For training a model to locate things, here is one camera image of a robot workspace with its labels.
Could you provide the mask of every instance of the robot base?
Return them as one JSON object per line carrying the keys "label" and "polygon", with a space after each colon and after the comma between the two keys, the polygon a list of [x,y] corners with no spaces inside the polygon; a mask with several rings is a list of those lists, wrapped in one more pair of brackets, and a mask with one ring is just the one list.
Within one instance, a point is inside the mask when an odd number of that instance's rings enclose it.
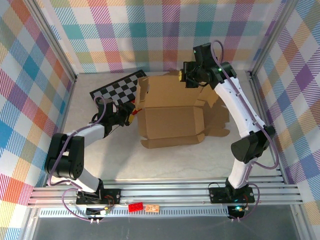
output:
{"label": "robot base", "polygon": [[121,197],[121,189],[118,188],[111,188],[111,189],[101,189],[100,195],[102,197],[92,197],[91,194],[85,193],[85,192],[78,192],[77,193],[77,199],[76,199],[76,205],[113,205],[114,199],[114,205],[120,204],[120,197]]}
{"label": "robot base", "polygon": [[228,206],[229,219],[241,219],[245,216],[245,205],[244,206]]}
{"label": "robot base", "polygon": [[252,204],[255,196],[251,187],[246,187],[242,194],[230,196],[224,187],[210,187],[210,202],[212,204]]}

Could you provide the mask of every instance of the cardboard flap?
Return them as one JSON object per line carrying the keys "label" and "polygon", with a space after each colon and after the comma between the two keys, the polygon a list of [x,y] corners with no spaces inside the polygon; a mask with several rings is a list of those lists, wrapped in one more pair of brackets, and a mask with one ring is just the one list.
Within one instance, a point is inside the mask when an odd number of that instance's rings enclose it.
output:
{"label": "cardboard flap", "polygon": [[148,139],[192,136],[205,129],[202,108],[193,106],[145,108],[145,122]]}
{"label": "cardboard flap", "polygon": [[138,117],[138,130],[139,130],[139,135],[147,138],[147,123],[146,123],[146,112],[144,109],[140,110],[137,113]]}
{"label": "cardboard flap", "polygon": [[136,109],[143,109],[149,88],[149,80],[147,76],[138,79],[138,87],[136,88],[134,105]]}
{"label": "cardboard flap", "polygon": [[207,102],[203,106],[204,134],[213,137],[225,137],[229,130],[225,129],[229,122],[229,111],[223,106],[224,102],[219,98],[213,107]]}
{"label": "cardboard flap", "polygon": [[173,147],[181,145],[199,144],[205,139],[203,133],[194,136],[180,136],[159,139],[141,140],[141,144],[147,149]]}
{"label": "cardboard flap", "polygon": [[140,96],[146,94],[145,108],[193,106],[201,91],[200,88],[186,88],[186,83],[180,82],[178,76],[150,76],[148,81],[148,93],[142,87],[140,90]]}
{"label": "cardboard flap", "polygon": [[205,105],[206,101],[202,101],[202,100],[196,100],[194,103],[195,107],[203,107]]}
{"label": "cardboard flap", "polygon": [[198,100],[208,102],[209,106],[212,107],[219,99],[216,91],[212,90],[210,85],[202,87],[202,90],[197,98]]}

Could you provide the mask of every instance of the white vent strip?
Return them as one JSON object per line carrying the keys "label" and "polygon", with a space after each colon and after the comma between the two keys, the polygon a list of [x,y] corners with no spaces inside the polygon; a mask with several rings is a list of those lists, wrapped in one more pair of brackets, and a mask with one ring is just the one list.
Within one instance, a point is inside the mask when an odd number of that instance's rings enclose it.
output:
{"label": "white vent strip", "polygon": [[[72,212],[77,215],[84,216],[86,210],[84,208],[71,208]],[[146,212],[145,210],[129,212],[126,207],[115,207],[104,217],[219,217],[226,216],[228,208],[226,206],[212,207],[163,207],[159,213]],[[42,208],[39,214],[40,218],[69,218],[74,217],[65,209]]]}

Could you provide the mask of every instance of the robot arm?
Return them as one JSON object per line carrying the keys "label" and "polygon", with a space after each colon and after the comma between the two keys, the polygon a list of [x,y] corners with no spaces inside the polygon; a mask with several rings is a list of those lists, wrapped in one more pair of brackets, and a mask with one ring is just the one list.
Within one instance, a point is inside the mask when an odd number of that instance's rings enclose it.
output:
{"label": "robot arm", "polygon": [[220,203],[227,203],[229,200],[238,201],[243,198],[243,194],[252,193],[252,189],[248,187],[252,165],[269,145],[265,133],[272,138],[275,129],[272,126],[266,126],[254,111],[242,91],[232,66],[228,62],[218,64],[214,59],[211,43],[196,46],[193,52],[195,62],[183,63],[181,81],[185,82],[187,88],[210,85],[231,113],[241,137],[231,145],[235,159],[231,174],[226,180],[224,192],[218,189],[218,194],[211,192],[211,195],[215,196],[215,201]]}
{"label": "robot arm", "polygon": [[[114,196],[114,199],[120,194],[120,189],[111,191],[104,189],[101,179],[96,178],[84,168],[84,151],[85,147],[94,143],[97,140],[108,136],[113,129],[113,126],[128,126],[132,121],[132,112],[135,108],[131,102],[116,106],[110,99],[100,99],[96,102],[98,113],[93,116],[92,122],[87,127],[81,128],[79,132],[69,132],[66,134],[56,133],[53,135],[47,158],[44,165],[44,170],[47,174],[52,172],[52,176],[63,178],[63,183],[72,183],[78,191],[78,199],[91,199],[94,201],[102,201],[105,196]],[[59,159],[59,154],[63,151],[62,157]]]}

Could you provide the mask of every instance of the yellow object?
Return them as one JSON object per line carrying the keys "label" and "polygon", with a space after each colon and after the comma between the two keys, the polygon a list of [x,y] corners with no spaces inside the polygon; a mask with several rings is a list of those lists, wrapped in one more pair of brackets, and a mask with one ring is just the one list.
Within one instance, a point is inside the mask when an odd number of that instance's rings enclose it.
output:
{"label": "yellow object", "polygon": [[179,81],[181,82],[182,81],[182,71],[179,71]]}
{"label": "yellow object", "polygon": [[130,114],[130,116],[129,116],[129,124],[131,124],[132,122],[133,122],[133,120],[135,119],[135,116],[134,115],[132,115],[132,114]]}

